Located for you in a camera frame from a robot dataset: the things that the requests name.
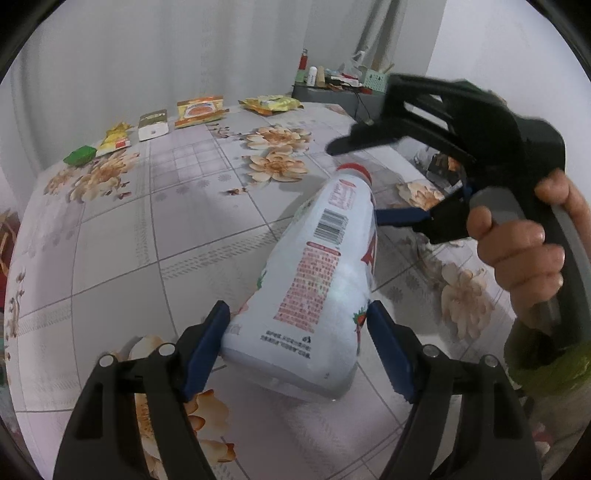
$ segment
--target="green snack package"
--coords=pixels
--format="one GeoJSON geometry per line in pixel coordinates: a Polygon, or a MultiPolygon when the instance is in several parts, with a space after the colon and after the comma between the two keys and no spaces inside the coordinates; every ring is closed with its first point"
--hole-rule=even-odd
{"type": "Polygon", "coordinates": [[[516,320],[505,344],[505,361],[509,376],[528,395],[560,395],[591,380],[591,342],[569,348],[549,365],[537,360],[543,349],[543,334],[516,320]]]}
{"type": "Polygon", "coordinates": [[[96,149],[85,145],[80,147],[78,150],[74,150],[66,158],[64,162],[73,167],[81,167],[86,165],[90,160],[96,157],[96,149]]]}

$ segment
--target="plastic bottle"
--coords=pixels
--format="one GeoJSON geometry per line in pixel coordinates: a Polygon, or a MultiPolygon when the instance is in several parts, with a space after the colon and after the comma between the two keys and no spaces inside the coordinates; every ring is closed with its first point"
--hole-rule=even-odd
{"type": "Polygon", "coordinates": [[[296,212],[222,339],[224,360],[303,400],[350,387],[371,294],[376,227],[371,177],[340,166],[296,212]]]}

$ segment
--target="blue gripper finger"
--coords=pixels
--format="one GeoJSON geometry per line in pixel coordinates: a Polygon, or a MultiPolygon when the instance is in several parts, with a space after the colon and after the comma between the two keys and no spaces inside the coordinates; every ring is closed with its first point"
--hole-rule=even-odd
{"type": "Polygon", "coordinates": [[[413,226],[431,218],[431,213],[422,208],[386,208],[375,211],[375,222],[378,226],[413,226]]]}
{"type": "Polygon", "coordinates": [[[418,364],[421,342],[410,328],[396,325],[379,300],[369,304],[367,324],[394,391],[414,403],[422,388],[418,384],[423,377],[418,364]]]}
{"type": "Polygon", "coordinates": [[[188,327],[178,340],[177,347],[186,372],[181,391],[185,401],[205,388],[229,323],[230,308],[219,301],[201,325],[188,327]]]}

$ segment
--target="bottle cap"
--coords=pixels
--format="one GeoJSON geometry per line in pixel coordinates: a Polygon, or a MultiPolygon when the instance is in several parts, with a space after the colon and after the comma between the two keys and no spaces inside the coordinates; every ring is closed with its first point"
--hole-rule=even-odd
{"type": "Polygon", "coordinates": [[[371,185],[371,175],[369,174],[367,168],[365,168],[363,165],[360,165],[358,163],[343,163],[342,165],[337,167],[337,171],[339,170],[345,170],[350,168],[351,170],[357,170],[358,172],[362,173],[365,177],[367,177],[369,184],[371,185]]]}

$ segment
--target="gray grip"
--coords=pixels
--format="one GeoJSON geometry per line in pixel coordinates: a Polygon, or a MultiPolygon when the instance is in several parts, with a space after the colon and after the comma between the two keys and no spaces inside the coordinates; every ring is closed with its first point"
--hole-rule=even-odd
{"type": "MultiPolygon", "coordinates": [[[[470,208],[481,205],[488,207],[493,221],[498,225],[512,220],[527,220],[521,206],[507,188],[488,187],[475,193],[470,199],[470,208]]],[[[556,296],[537,304],[531,313],[537,319],[538,328],[548,335],[560,324],[560,309],[556,296]]]]}
{"type": "MultiPolygon", "coordinates": [[[[527,219],[513,193],[503,187],[477,192],[470,207],[488,207],[496,223],[527,219]]],[[[538,303],[531,315],[539,330],[550,335],[561,350],[591,340],[591,262],[570,216],[560,206],[532,211],[546,232],[546,241],[564,248],[564,286],[549,301],[538,303]]]]}

